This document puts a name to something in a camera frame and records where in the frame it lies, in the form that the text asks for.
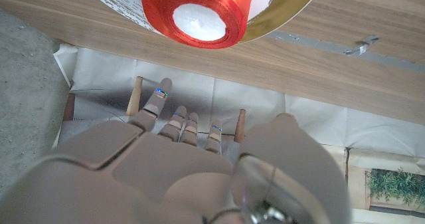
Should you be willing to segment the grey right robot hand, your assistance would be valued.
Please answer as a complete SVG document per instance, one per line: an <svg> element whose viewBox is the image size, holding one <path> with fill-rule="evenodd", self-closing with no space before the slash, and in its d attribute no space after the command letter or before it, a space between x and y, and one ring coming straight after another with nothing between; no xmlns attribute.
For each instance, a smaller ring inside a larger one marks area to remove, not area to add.
<svg viewBox="0 0 425 224"><path fill-rule="evenodd" d="M2 223L350 223L345 177L287 113L252 128L232 160L213 122L179 107L154 134L164 78L128 122L103 122L52 149L1 198Z"/></svg>

